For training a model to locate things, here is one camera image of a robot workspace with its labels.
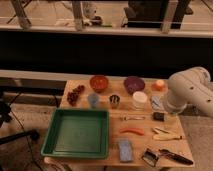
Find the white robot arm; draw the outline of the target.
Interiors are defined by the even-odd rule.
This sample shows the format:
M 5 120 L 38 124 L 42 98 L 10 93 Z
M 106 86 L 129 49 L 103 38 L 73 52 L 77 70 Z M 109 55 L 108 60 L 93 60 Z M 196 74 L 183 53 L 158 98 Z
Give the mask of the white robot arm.
M 181 113 L 190 103 L 213 118 L 213 91 L 208 87 L 210 73 L 203 67 L 193 67 L 171 75 L 168 91 L 162 98 L 168 113 Z

